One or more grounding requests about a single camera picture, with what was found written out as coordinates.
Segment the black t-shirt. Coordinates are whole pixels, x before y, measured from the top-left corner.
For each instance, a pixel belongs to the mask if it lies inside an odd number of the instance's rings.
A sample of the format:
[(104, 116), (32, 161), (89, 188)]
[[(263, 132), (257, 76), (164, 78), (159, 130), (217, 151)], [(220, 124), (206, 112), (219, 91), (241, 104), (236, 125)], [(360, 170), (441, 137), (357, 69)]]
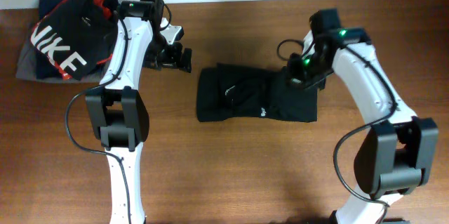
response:
[(315, 122), (317, 90), (292, 87), (287, 71), (218, 63), (201, 70), (196, 96), (199, 122), (232, 117)]

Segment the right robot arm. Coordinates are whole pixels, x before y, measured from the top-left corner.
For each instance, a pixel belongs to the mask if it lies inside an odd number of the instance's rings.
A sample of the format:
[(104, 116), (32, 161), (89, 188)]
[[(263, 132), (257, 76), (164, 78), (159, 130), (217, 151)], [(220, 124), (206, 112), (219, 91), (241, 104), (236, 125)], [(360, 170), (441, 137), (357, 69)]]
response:
[[(350, 196), (328, 221), (388, 223), (389, 207), (428, 183), (438, 127), (433, 119), (418, 117), (396, 92), (362, 27), (343, 27), (334, 8), (315, 12), (309, 26), (302, 53), (292, 54), (288, 61), (288, 83), (307, 90), (336, 74), (364, 120), (333, 150), (336, 175)], [(350, 187), (341, 174), (338, 154), (346, 140), (362, 131), (367, 134), (354, 159), (356, 187)]]

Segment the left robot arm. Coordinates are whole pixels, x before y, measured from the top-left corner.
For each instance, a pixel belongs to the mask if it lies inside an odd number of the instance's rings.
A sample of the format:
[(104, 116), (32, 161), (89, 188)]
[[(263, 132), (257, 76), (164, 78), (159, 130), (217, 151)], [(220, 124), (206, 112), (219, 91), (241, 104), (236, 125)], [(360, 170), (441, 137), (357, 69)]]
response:
[(100, 85), (85, 99), (95, 137), (111, 178), (111, 223), (145, 223), (140, 189), (140, 159), (149, 135), (149, 114), (139, 93), (143, 68), (191, 72), (192, 50), (180, 40), (181, 26), (164, 13), (163, 0), (123, 1), (118, 34)]

